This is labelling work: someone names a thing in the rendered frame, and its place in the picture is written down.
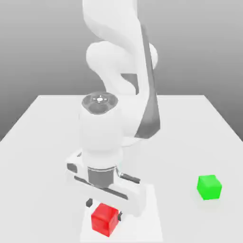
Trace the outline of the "small green cube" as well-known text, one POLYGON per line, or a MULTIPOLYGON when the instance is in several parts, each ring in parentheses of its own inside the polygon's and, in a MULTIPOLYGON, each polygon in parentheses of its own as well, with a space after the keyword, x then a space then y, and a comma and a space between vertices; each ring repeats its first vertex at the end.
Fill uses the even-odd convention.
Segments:
POLYGON ((203 200, 219 199, 222 184, 216 175, 202 175, 198 177, 197 191, 203 200))

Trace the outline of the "small red cube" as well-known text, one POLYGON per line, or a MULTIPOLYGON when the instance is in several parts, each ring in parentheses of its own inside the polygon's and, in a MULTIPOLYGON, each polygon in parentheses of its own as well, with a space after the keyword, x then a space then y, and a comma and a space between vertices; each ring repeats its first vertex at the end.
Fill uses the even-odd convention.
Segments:
POLYGON ((92 229, 110 237, 118 224, 119 210, 100 203, 91 214, 92 229))

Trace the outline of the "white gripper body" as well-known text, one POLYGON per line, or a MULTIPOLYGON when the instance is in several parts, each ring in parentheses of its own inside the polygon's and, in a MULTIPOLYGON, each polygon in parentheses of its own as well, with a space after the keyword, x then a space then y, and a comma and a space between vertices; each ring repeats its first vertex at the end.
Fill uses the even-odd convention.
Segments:
POLYGON ((88 199, 112 206, 124 214, 138 217, 146 206, 146 188, 139 178, 118 170, 66 171, 88 199))

